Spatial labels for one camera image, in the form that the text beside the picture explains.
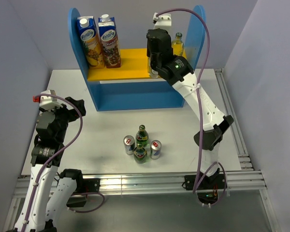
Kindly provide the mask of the clear glass bottle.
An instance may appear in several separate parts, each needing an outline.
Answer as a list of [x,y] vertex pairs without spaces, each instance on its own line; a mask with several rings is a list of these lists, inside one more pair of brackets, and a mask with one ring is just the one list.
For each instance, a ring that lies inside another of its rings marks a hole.
[[150,78],[158,78],[159,74],[157,71],[153,70],[150,65],[150,57],[147,58],[147,71]]
[[182,33],[177,32],[175,39],[172,41],[173,54],[182,56],[184,53],[184,43],[182,41]]

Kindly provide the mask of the energy drink can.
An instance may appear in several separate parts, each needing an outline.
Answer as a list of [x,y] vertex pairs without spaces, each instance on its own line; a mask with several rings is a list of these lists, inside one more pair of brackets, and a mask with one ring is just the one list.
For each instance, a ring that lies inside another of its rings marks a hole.
[[158,140],[152,141],[150,145],[150,157],[154,160],[158,159],[161,154],[161,142]]
[[125,152],[127,155],[132,155],[134,154],[134,149],[135,149],[135,139],[133,136],[131,135],[127,135],[124,137],[123,139],[123,143],[124,143],[124,148],[125,148]]

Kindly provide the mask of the green glass bottle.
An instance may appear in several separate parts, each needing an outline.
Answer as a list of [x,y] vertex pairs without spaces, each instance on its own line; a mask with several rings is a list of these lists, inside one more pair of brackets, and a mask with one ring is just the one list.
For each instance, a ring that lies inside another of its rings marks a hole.
[[146,147],[148,145],[149,135],[147,131],[145,130],[145,125],[140,125],[139,130],[136,133],[136,143],[142,143],[143,147]]
[[136,144],[136,147],[134,149],[134,155],[133,155],[135,161],[138,164],[143,164],[146,162],[147,160],[147,150],[145,149],[145,147],[143,146],[143,143],[138,142]]

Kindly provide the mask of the green glass bottle front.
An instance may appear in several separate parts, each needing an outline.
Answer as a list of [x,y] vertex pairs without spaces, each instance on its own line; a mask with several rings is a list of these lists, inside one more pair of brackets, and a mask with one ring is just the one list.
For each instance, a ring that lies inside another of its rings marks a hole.
[[138,164],[143,164],[146,162],[147,160],[147,150],[145,149],[145,147],[143,146],[143,143],[138,142],[136,144],[136,147],[134,149],[134,155],[133,155],[135,161]]

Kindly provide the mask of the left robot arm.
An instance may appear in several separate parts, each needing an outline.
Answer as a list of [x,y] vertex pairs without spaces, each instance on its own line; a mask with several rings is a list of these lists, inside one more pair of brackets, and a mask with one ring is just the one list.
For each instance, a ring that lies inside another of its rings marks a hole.
[[58,185],[50,193],[64,150],[66,130],[70,122],[82,120],[86,115],[84,100],[66,97],[62,103],[54,94],[41,93],[33,97],[39,103],[36,136],[31,152],[29,188],[14,232],[55,232],[60,214],[73,193],[84,189],[82,172],[65,169]]

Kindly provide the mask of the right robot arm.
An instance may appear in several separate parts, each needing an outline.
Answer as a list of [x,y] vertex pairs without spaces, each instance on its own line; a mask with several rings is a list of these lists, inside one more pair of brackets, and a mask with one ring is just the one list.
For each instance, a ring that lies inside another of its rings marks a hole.
[[173,54],[171,37],[166,30],[150,29],[146,38],[150,67],[184,98],[200,122],[200,130],[193,137],[199,147],[193,190],[199,185],[211,188],[222,168],[218,162],[219,144],[234,119],[213,103],[200,84],[201,74],[195,74],[187,59]]

